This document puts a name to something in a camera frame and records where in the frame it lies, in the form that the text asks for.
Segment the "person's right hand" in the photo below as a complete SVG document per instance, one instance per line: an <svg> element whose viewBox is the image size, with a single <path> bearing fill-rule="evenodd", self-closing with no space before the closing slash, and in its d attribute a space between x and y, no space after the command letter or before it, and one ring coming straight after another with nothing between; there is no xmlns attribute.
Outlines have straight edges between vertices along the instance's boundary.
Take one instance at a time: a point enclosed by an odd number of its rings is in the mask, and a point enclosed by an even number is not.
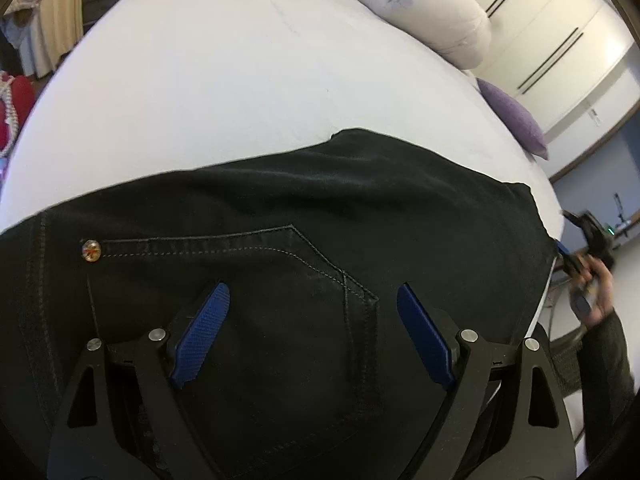
<svg viewBox="0 0 640 480"><path fill-rule="evenodd" d="M604 262L592 255L579 258L579 271L572 275L570 306L587 330L614 312L613 275Z"/></svg>

